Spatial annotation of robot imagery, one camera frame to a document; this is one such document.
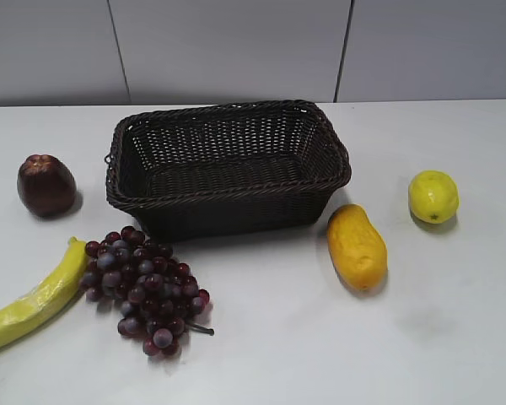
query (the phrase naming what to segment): woven texture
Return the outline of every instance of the woven texture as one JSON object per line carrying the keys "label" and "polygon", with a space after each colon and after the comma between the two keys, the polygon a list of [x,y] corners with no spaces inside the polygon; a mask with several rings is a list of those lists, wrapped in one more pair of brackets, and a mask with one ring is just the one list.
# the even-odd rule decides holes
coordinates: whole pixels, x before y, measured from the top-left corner
{"label": "woven texture", "polygon": [[351,176],[331,123],[302,100],[129,116],[106,162],[108,202],[168,242],[314,223]]}

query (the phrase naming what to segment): lemon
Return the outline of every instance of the lemon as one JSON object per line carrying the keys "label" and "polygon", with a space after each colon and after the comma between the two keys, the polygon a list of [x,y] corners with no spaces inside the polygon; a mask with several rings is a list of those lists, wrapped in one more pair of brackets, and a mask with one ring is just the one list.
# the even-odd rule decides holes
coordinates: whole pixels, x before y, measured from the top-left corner
{"label": "lemon", "polygon": [[408,187],[409,206],[414,215],[430,224],[442,224],[459,207],[457,185],[442,171],[418,173]]}

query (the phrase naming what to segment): yellow banana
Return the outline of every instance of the yellow banana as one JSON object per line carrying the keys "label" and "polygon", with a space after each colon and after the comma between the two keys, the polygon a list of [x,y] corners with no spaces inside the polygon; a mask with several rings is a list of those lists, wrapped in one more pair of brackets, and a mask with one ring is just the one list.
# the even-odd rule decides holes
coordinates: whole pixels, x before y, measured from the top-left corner
{"label": "yellow banana", "polygon": [[85,245],[71,238],[57,268],[27,295],[0,310],[0,348],[36,329],[71,300],[88,262]]}

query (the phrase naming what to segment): rectangular basket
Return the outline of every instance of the rectangular basket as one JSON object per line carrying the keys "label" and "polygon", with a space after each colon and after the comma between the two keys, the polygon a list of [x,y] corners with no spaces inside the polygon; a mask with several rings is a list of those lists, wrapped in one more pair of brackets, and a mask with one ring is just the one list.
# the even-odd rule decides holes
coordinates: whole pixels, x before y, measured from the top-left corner
{"label": "rectangular basket", "polygon": [[302,100],[129,116],[105,161],[109,204],[168,242],[312,224],[351,176],[331,123]]}

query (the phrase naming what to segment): yellow lemon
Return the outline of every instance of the yellow lemon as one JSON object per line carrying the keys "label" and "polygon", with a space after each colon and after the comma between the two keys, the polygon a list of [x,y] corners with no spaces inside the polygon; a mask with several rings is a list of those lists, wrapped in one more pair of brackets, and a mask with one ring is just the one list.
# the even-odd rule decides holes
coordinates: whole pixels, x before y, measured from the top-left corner
{"label": "yellow lemon", "polygon": [[373,289],[388,271],[388,252],[362,207],[339,208],[328,224],[328,249],[339,275],[354,289]]}
{"label": "yellow lemon", "polygon": [[408,187],[409,206],[414,215],[430,224],[442,224],[452,218],[459,207],[454,181],[441,171],[418,173]]}

